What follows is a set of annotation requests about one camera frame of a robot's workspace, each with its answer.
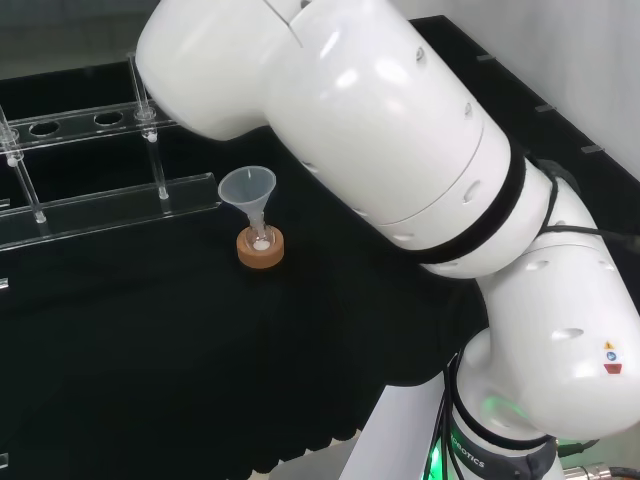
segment black ring band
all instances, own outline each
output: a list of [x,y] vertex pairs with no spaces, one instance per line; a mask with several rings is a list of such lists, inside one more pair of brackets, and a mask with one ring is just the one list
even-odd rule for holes
[[502,188],[489,208],[469,228],[457,237],[427,250],[405,250],[419,263],[439,264],[464,257],[489,240],[507,221],[524,188],[526,174],[525,150],[509,139],[511,163]]

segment metal connector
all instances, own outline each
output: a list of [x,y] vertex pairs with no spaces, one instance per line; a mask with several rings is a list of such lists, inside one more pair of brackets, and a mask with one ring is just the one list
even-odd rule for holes
[[587,467],[567,468],[564,478],[571,480],[612,480],[611,471],[603,463],[589,465]]

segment rack hole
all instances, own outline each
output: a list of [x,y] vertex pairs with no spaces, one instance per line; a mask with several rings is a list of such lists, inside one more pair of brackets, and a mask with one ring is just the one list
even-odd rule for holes
[[96,115],[93,121],[101,127],[111,127],[112,125],[120,123],[123,117],[122,112],[107,112]]
[[34,137],[48,137],[60,129],[58,122],[36,123],[29,127],[29,133]]

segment funnel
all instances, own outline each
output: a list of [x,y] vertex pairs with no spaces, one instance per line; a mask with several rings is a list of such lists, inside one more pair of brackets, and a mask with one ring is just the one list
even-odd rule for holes
[[261,265],[265,263],[266,256],[275,251],[280,253],[276,263],[282,259],[283,245],[278,245],[283,243],[282,240],[278,242],[282,234],[264,223],[264,207],[275,186],[276,176],[268,168],[243,167],[224,177],[218,187],[218,193],[223,202],[242,210],[249,217],[250,227],[240,234],[237,245],[238,253],[245,264],[248,263],[243,258],[243,252],[245,257],[247,255],[259,257]]

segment white wall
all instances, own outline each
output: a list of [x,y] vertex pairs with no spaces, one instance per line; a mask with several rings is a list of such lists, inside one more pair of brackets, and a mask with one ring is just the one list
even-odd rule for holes
[[449,0],[390,0],[406,18],[432,17],[444,15],[449,8]]
[[449,17],[640,179],[640,0],[448,0]]

